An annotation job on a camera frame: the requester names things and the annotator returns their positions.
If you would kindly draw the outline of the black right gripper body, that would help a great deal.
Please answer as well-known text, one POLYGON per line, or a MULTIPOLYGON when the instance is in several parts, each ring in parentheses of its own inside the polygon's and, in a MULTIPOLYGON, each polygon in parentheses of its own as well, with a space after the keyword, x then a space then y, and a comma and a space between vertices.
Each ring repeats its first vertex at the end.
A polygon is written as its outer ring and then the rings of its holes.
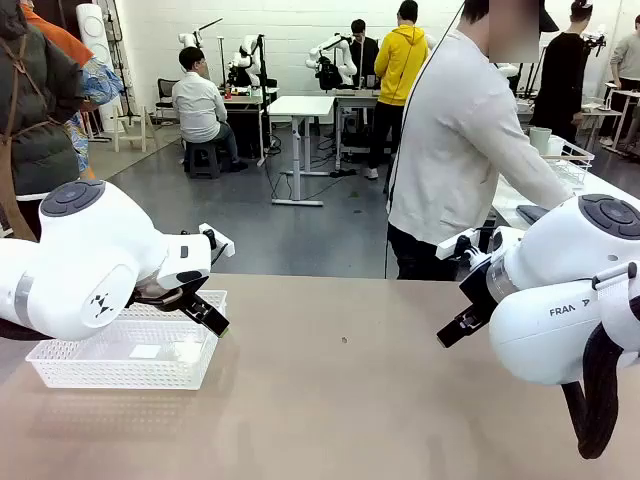
POLYGON ((491 260, 486 259, 476 265, 460 283, 459 288, 469 300, 464 314, 492 314, 498 305, 487 283, 487 272, 491 260))

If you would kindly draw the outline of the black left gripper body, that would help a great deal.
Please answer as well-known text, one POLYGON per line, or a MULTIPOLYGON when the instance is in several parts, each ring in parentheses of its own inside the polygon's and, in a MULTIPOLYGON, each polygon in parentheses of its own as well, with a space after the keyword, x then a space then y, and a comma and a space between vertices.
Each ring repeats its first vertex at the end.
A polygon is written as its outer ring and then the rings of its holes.
POLYGON ((151 305, 157 309, 194 309, 203 305, 199 289, 208 277, 201 277, 177 287, 162 287, 155 280, 137 285, 130 297, 130 304, 151 305))

